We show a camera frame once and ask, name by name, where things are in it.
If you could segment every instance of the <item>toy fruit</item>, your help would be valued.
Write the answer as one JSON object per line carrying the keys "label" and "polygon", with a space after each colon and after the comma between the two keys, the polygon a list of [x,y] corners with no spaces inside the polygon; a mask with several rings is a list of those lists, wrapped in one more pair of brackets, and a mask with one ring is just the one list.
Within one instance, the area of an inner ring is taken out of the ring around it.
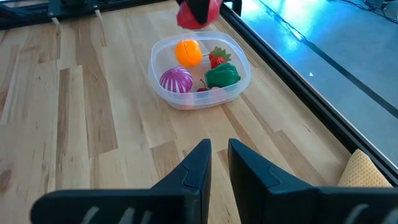
{"label": "toy fruit", "polygon": [[[206,1],[197,1],[198,4],[206,4]],[[192,14],[190,6],[184,1],[181,4],[180,10],[177,14],[177,25],[184,29],[191,29],[197,30],[202,29],[209,24],[215,22],[217,20],[218,14],[220,13],[220,6],[222,0],[210,0],[207,10],[207,20],[205,23],[200,24]]]}
{"label": "toy fruit", "polygon": [[210,68],[213,69],[222,63],[226,63],[223,57],[213,57],[210,61]]}
{"label": "toy fruit", "polygon": [[208,88],[215,86],[223,88],[237,83],[241,77],[236,71],[236,67],[230,63],[222,63],[206,72],[206,83]]}
{"label": "toy fruit", "polygon": [[201,62],[201,50],[195,40],[181,40],[175,46],[175,56],[180,65],[188,68]]}
{"label": "toy fruit", "polygon": [[160,85],[174,93],[186,93],[192,88],[193,78],[185,68],[171,68],[160,77]]}
{"label": "toy fruit", "polygon": [[202,83],[203,83],[203,88],[199,88],[198,90],[197,90],[197,92],[201,92],[201,91],[208,91],[208,89],[206,88],[206,83],[203,81],[203,80],[200,80]]}
{"label": "toy fruit", "polygon": [[223,57],[227,62],[229,62],[231,54],[227,54],[225,49],[221,47],[215,47],[213,51],[209,54],[209,60],[211,61],[213,57]]}

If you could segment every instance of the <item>black metal rail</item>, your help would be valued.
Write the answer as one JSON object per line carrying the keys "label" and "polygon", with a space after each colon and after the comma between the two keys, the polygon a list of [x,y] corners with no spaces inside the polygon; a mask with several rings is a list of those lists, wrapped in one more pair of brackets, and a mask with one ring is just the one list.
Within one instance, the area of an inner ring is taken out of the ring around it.
{"label": "black metal rail", "polygon": [[230,26],[267,62],[276,74],[305,103],[317,118],[353,153],[365,152],[388,181],[398,186],[398,170],[372,144],[350,125],[331,105],[320,96],[293,68],[266,44],[230,8],[222,5],[220,14]]}

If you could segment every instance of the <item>red object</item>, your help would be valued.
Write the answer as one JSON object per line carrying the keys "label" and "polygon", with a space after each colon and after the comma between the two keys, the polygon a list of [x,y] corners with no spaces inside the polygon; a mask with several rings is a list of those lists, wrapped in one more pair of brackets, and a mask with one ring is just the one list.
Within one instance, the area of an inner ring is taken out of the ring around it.
{"label": "red object", "polygon": [[222,63],[226,63],[223,57],[213,57],[210,61],[210,68],[213,69]]}
{"label": "red object", "polygon": [[203,88],[199,88],[197,90],[197,92],[201,92],[201,91],[208,91],[209,89],[206,88],[206,83],[203,80],[200,80],[203,83]]}
{"label": "red object", "polygon": [[220,13],[221,3],[222,0],[210,0],[209,11],[207,15],[207,23],[199,24],[197,20],[194,18],[188,4],[184,1],[181,4],[180,10],[178,11],[177,14],[177,24],[184,29],[190,29],[190,30],[205,28],[209,24],[214,23],[217,20],[218,14]]}

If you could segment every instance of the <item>purple striped toy vegetable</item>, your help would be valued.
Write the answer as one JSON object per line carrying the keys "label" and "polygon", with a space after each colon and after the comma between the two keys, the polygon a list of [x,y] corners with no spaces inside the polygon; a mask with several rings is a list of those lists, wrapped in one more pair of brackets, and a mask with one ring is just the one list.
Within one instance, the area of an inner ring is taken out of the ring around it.
{"label": "purple striped toy vegetable", "polygon": [[160,77],[160,85],[174,93],[186,93],[191,90],[193,79],[187,69],[175,67],[163,73]]}

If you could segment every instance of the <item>cable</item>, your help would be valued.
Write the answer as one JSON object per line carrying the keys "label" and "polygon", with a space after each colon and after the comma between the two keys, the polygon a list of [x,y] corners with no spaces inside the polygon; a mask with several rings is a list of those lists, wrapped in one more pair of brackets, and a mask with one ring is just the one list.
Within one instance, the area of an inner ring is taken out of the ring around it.
{"label": "cable", "polygon": [[390,22],[393,22],[393,23],[395,23],[395,24],[398,24],[398,20],[392,19],[392,18],[386,16],[386,13],[384,12],[384,9],[381,9],[382,14],[376,12],[377,6],[376,6],[375,4],[371,4],[371,3],[368,2],[367,0],[365,0],[365,2],[364,2],[365,5],[366,5],[367,7],[364,7],[364,6],[361,5],[361,4],[358,4],[358,3],[355,3],[355,2],[352,2],[352,1],[349,1],[349,0],[338,0],[338,1],[342,1],[342,2],[345,2],[345,3],[348,3],[348,4],[352,4],[352,5],[356,6],[358,9],[362,9],[362,10],[364,10],[364,11],[373,12],[373,13],[375,13],[376,15],[381,16],[381,17],[387,19],[387,20],[390,21]]}

